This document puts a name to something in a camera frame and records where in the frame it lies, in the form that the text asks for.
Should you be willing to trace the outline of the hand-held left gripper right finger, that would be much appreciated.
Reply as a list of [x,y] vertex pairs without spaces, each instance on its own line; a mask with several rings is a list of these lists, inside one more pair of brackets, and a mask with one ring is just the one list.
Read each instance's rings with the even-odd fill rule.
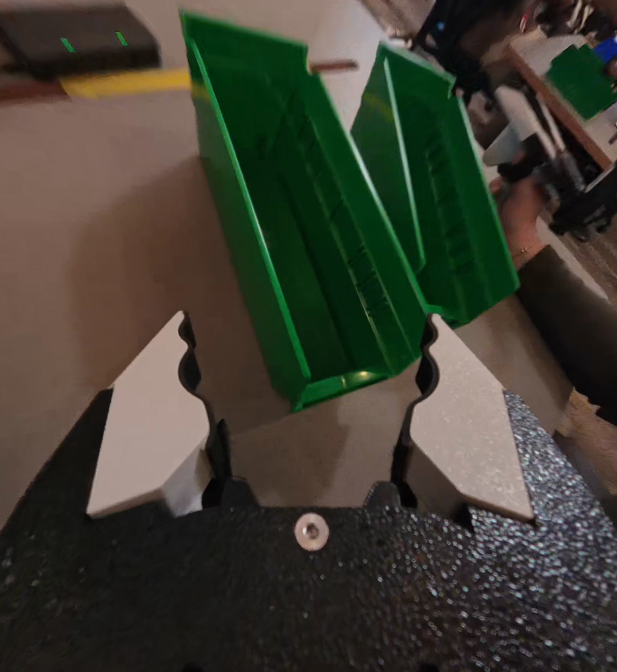
[[402,503],[454,520],[474,507],[533,523],[505,389],[439,315],[427,318],[414,382],[390,470]]

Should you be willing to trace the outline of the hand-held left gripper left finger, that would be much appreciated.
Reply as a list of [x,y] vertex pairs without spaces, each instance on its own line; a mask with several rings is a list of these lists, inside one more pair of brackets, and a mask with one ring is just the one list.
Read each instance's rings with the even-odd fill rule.
[[112,383],[86,515],[147,503],[174,517],[204,508],[217,467],[212,408],[198,392],[201,371],[188,313],[176,312]]

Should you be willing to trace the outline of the green plastic bin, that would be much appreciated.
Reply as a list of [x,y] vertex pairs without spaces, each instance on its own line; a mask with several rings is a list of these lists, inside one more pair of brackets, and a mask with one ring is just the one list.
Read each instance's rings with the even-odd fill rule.
[[431,312],[460,328],[519,281],[454,82],[380,42],[351,134]]
[[617,101],[617,81],[605,72],[605,63],[588,46],[570,45],[557,55],[545,80],[586,121]]
[[272,387],[296,413],[400,374],[427,305],[307,46],[179,17],[199,154]]

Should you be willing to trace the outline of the yellow tape strip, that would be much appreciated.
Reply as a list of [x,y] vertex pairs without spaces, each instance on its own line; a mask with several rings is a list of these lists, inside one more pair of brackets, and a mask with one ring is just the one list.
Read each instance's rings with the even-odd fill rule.
[[104,75],[64,77],[59,84],[69,97],[103,99],[171,91],[188,91],[192,97],[208,99],[202,83],[191,80],[188,69],[150,69]]

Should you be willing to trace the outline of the grey table with brown edge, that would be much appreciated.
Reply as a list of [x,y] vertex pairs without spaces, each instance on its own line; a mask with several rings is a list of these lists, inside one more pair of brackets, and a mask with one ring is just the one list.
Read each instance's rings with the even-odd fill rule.
[[545,105],[560,130],[578,143],[603,171],[617,163],[617,101],[590,120],[585,120],[547,79],[552,60],[570,46],[583,46],[581,36],[547,38],[541,31],[513,39],[506,47],[508,62],[514,65]]

